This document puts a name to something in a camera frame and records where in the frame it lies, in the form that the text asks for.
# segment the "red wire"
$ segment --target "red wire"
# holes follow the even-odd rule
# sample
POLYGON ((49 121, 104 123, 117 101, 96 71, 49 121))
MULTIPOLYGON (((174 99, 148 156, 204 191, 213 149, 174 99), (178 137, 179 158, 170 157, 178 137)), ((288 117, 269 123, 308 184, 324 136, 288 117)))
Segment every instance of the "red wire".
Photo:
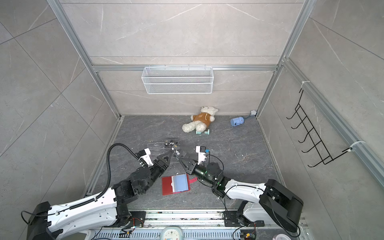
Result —
POLYGON ((143 224, 143 226, 144 226, 144 222, 142 220, 136 218, 136 217, 133 218, 133 225, 135 225, 135 219, 139 220, 143 224))

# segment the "gray tile wall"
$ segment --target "gray tile wall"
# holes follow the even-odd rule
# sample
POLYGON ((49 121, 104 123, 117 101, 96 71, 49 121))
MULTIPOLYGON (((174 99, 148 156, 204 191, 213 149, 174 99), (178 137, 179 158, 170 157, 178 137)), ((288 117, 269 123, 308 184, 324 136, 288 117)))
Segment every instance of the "gray tile wall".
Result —
POLYGON ((20 211, 79 199, 116 119, 45 0, 1 1, 0 72, 0 239, 25 239, 20 211))
MULTIPOLYGON (((300 123, 297 115, 287 119, 295 112, 299 90, 300 84, 283 70, 260 122, 287 187, 304 200, 303 216, 315 239, 381 239, 384 191, 353 153, 308 167, 321 159, 315 149, 302 153, 313 144, 309 137, 298 142, 306 131, 303 125, 291 128, 300 123)), ((333 157, 349 147, 305 93, 300 103, 333 157)), ((315 134, 311 136, 318 141, 315 134)), ((318 146, 320 154, 327 156, 325 148, 318 146)))
MULTIPOLYGON (((319 0, 290 56, 382 160, 383 10, 379 0, 319 0)), ((353 153, 308 167, 320 157, 315 149, 302 153, 313 144, 309 138, 298 142, 306 131, 291 128, 300 123, 297 116, 286 118, 295 111, 299 89, 283 70, 260 121, 287 186, 305 198, 303 215, 315 239, 382 239, 384 191, 353 153)), ((348 147, 305 93, 301 105, 333 157, 348 147)), ((319 152, 327 156, 321 145, 319 152)))
MULTIPOLYGON (((94 64, 277 64, 303 1, 62 0, 94 64)), ((140 72, 101 72, 122 114, 256 109, 272 72, 215 72, 209 95, 148 95, 140 72)))

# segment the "orange shirt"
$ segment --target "orange shirt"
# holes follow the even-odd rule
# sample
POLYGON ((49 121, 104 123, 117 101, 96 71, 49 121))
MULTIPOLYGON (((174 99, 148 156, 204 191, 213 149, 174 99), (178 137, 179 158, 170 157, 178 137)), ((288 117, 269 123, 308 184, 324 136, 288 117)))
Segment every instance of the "orange shirt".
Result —
POLYGON ((199 115, 193 116, 193 121, 201 121, 201 122, 205 123, 207 125, 207 128, 208 128, 209 124, 211 123, 210 116, 211 115, 208 113, 200 113, 199 115))

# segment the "teddy bear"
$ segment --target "teddy bear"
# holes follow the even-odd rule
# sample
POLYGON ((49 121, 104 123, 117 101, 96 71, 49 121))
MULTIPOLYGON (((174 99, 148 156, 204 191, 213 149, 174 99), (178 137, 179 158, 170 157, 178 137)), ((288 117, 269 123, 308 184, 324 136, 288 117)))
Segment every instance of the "teddy bear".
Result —
POLYGON ((204 132, 215 120, 214 115, 217 111, 217 108, 211 106, 202 107, 199 115, 191 116, 192 122, 183 125, 183 131, 191 132, 196 129, 197 132, 204 132))

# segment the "white wire basket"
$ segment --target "white wire basket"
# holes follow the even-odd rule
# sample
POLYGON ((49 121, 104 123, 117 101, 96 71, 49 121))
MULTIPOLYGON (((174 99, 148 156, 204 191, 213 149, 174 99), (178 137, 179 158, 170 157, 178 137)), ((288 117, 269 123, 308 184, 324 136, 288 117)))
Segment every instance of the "white wire basket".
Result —
POLYGON ((212 93, 212 67, 146 67, 141 76, 148 94, 212 93))

